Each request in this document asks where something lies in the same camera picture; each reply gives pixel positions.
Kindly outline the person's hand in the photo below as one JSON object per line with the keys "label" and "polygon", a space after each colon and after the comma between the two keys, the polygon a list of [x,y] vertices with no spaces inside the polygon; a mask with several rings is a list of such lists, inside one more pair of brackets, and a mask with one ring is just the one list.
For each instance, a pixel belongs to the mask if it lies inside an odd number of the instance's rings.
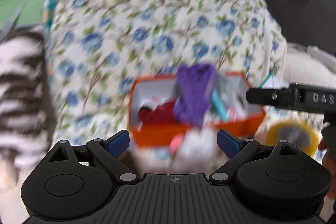
{"label": "person's hand", "polygon": [[329,149],[324,139],[318,145],[319,150],[326,150],[325,156],[322,160],[322,165],[330,172],[331,174],[331,186],[327,196],[335,200],[336,187],[335,187],[335,160],[330,158]]}

